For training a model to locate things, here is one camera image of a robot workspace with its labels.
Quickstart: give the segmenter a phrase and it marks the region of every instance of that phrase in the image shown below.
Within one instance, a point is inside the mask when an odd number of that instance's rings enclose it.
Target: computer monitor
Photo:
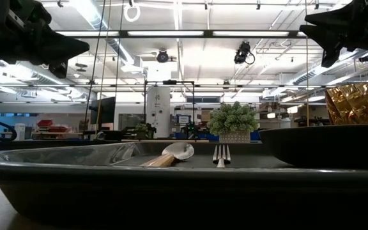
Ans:
[[[97,117],[99,113],[99,104],[100,104],[100,117],[98,120]],[[90,123],[92,125],[98,123],[98,130],[102,129],[103,123],[113,123],[115,106],[116,106],[115,97],[92,101],[91,106],[89,106],[89,109],[91,110]]]

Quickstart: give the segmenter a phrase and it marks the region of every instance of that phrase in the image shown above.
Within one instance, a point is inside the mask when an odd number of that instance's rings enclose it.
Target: hanging cable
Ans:
[[[119,25],[120,30],[121,30],[122,25],[123,25],[123,16],[120,16],[120,25]],[[117,69],[117,71],[116,71],[116,83],[114,85],[114,90],[115,90],[114,101],[115,102],[117,102],[117,99],[118,99],[119,55],[118,55],[118,58],[116,60],[116,69]]]
[[[83,131],[86,131],[87,126],[87,122],[88,122],[88,109],[89,109],[89,103],[90,103],[90,96],[92,94],[92,88],[93,88],[93,83],[95,81],[95,69],[96,69],[96,60],[97,60],[97,52],[99,49],[99,41],[100,41],[100,33],[102,33],[102,26],[103,26],[103,16],[105,13],[105,7],[103,7],[102,10],[102,19],[100,20],[100,29],[99,29],[99,34],[98,34],[98,38],[97,38],[97,43],[96,43],[96,52],[95,52],[95,59],[93,60],[93,71],[92,71],[92,78],[90,80],[90,87],[89,87],[89,94],[88,94],[88,100],[87,100],[87,104],[86,104],[86,111],[84,113],[84,127],[83,127]]]
[[[130,16],[128,16],[128,10],[129,9],[132,9],[132,8],[135,8],[136,14],[135,14],[135,16],[133,18],[130,18]],[[126,5],[124,7],[124,16],[125,16],[125,19],[128,22],[135,22],[137,19],[139,19],[140,15],[141,15],[140,6],[134,4],[134,0],[129,0],[129,5]]]
[[[109,28],[110,28],[110,16],[111,16],[111,6],[109,7],[109,17],[107,19],[107,21],[109,22],[107,31],[106,31],[106,39],[108,39],[109,37]],[[105,43],[105,57],[103,60],[103,68],[102,68],[102,83],[100,84],[100,96],[99,96],[99,108],[98,108],[98,112],[97,112],[97,118],[96,118],[96,124],[99,124],[99,118],[100,113],[101,113],[101,109],[102,109],[102,94],[103,94],[103,81],[104,81],[104,77],[105,77],[105,65],[106,65],[106,56],[107,56],[107,42]]]
[[[305,0],[305,15],[307,16],[307,0]],[[309,76],[309,38],[306,36],[306,76]],[[306,123],[309,127],[309,78],[306,79]]]

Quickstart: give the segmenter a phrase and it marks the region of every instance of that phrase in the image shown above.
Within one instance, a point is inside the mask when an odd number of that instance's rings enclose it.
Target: red box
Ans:
[[[49,127],[52,126],[54,122],[52,120],[40,120],[37,125],[38,127]]]
[[[63,126],[51,126],[48,128],[49,132],[66,132],[67,130],[68,128]]]

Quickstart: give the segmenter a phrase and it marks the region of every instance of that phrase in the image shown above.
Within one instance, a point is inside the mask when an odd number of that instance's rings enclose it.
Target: potted plant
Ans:
[[[147,125],[143,124],[143,123],[139,123],[135,126],[134,131],[136,133],[135,137],[137,139],[145,139],[146,138],[146,133],[148,132]]]
[[[211,119],[207,124],[210,133],[220,136],[224,143],[249,143],[250,133],[257,130],[255,111],[248,105],[241,106],[221,104],[217,111],[211,112]]]

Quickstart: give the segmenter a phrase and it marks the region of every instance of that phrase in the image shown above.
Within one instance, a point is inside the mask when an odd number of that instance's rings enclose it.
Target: fork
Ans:
[[[215,146],[214,155],[212,157],[212,162],[217,164],[217,167],[224,168],[225,164],[231,163],[231,154],[229,153],[229,145],[218,144]]]

